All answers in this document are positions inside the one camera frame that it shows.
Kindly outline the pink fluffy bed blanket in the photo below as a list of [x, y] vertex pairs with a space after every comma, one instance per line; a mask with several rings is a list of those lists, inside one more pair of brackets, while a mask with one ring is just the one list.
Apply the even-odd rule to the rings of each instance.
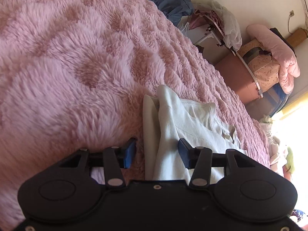
[[213, 102], [249, 156], [265, 133], [189, 38], [149, 0], [1, 0], [1, 230], [21, 184], [82, 147], [142, 140], [142, 101], [167, 85]]

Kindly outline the white sweatshirt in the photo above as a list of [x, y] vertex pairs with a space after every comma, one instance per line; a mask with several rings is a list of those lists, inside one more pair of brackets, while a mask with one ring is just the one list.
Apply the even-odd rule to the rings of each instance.
[[215, 103], [181, 99], [165, 85], [157, 97], [143, 99], [143, 139], [146, 180], [190, 181], [193, 170], [185, 168], [178, 153], [178, 141], [184, 138], [193, 148], [203, 146], [213, 153], [242, 149], [236, 128], [220, 120]]

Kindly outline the orange storage box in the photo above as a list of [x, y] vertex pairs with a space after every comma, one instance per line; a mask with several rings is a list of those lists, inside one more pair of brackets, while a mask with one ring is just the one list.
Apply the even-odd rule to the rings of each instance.
[[244, 105], [261, 98], [253, 77], [237, 56], [227, 55], [215, 65], [215, 69]]

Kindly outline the pile of clothes on table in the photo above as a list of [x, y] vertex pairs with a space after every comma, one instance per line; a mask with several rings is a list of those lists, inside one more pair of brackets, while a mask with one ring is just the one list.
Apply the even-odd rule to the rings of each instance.
[[206, 16], [222, 31], [225, 45], [237, 52], [242, 46], [242, 36], [234, 14], [214, 0], [207, 0], [205, 4], [194, 4], [194, 13], [188, 19], [189, 30], [206, 25]]

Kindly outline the patterned beige storage bag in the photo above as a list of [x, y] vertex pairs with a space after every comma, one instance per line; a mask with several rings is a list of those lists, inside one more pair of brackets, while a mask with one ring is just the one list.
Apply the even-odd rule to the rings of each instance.
[[263, 92], [279, 82], [280, 64], [257, 39], [243, 45], [238, 53], [257, 79]]

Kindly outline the pink folded quilt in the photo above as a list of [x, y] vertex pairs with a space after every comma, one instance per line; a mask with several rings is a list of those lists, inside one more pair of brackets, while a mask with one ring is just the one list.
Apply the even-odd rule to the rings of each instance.
[[251, 24], [246, 31], [252, 39], [257, 39], [280, 64], [279, 83], [284, 93], [290, 94], [294, 88], [294, 78], [300, 76], [300, 68], [293, 50], [262, 24]]

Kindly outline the white side table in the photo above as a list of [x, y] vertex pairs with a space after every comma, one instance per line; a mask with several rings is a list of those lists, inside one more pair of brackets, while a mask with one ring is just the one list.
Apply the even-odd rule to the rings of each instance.
[[228, 54], [236, 55], [243, 44], [237, 23], [227, 23], [212, 19], [206, 14], [193, 15], [186, 23], [183, 33], [198, 48], [203, 58], [211, 64], [218, 64]]

